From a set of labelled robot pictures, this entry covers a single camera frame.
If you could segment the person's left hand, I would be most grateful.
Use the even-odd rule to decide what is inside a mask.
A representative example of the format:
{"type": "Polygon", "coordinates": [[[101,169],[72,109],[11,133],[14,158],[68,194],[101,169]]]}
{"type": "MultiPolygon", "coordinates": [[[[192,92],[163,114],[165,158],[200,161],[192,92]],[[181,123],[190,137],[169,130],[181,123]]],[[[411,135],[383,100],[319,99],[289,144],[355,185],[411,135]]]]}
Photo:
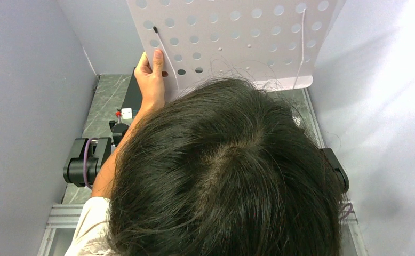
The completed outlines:
{"type": "Polygon", "coordinates": [[[145,52],[142,54],[134,70],[134,76],[142,95],[140,109],[156,109],[164,106],[163,67],[164,54],[161,50],[154,52],[151,61],[145,52]]]}

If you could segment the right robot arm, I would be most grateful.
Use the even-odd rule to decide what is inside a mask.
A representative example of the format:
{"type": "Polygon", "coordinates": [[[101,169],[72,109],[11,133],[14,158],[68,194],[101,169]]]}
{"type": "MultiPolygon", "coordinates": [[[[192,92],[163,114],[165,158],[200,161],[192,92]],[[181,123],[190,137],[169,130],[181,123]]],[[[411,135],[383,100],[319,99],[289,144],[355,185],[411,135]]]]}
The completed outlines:
{"type": "Polygon", "coordinates": [[[340,183],[341,192],[344,194],[348,192],[349,190],[349,178],[340,164],[336,154],[331,148],[322,148],[321,152],[325,156],[327,162],[330,164],[331,168],[333,169],[335,175],[337,176],[337,179],[340,183]]]}

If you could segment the dark network switch box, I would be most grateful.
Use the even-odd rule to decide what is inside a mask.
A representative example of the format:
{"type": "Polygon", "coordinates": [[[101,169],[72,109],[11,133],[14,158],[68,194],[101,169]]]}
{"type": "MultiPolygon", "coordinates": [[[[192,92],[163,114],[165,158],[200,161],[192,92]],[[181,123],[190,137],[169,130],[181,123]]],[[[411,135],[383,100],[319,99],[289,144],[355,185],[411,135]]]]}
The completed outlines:
{"type": "Polygon", "coordinates": [[[132,111],[138,111],[141,107],[141,103],[142,94],[138,82],[134,74],[132,74],[122,103],[122,109],[131,108],[132,111]]]}

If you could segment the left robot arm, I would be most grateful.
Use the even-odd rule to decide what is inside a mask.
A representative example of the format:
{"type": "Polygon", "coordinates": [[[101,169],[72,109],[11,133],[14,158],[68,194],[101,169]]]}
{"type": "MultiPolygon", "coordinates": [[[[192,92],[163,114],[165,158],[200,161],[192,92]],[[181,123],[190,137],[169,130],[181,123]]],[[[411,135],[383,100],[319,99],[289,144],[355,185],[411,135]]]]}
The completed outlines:
{"type": "Polygon", "coordinates": [[[63,167],[63,178],[66,183],[92,189],[97,174],[113,151],[112,147],[118,146],[129,125],[112,120],[109,122],[109,128],[111,137],[74,140],[63,167]]]}

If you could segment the pink music stand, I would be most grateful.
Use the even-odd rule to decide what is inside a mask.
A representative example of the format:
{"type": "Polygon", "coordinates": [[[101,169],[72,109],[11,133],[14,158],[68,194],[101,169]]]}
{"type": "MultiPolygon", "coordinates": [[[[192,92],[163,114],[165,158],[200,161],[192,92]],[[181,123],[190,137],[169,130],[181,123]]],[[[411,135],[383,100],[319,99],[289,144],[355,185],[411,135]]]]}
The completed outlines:
{"type": "Polygon", "coordinates": [[[344,1],[128,1],[144,50],[164,53],[165,99],[203,81],[242,77],[267,91],[313,83],[344,1]]]}

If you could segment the person's left forearm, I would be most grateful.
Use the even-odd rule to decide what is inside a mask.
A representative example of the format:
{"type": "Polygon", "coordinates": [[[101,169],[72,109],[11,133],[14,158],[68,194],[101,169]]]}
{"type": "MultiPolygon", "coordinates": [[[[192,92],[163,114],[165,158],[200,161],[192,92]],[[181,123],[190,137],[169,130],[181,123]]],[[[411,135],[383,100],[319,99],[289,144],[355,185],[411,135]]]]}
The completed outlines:
{"type": "Polygon", "coordinates": [[[136,134],[137,125],[151,113],[162,108],[164,105],[165,101],[145,101],[141,104],[140,110],[138,111],[136,117],[133,119],[125,136],[118,144],[114,152],[105,161],[104,165],[101,167],[99,173],[97,174],[92,186],[91,197],[111,198],[115,185],[115,178],[118,173],[118,159],[123,153],[127,144],[136,134]]]}

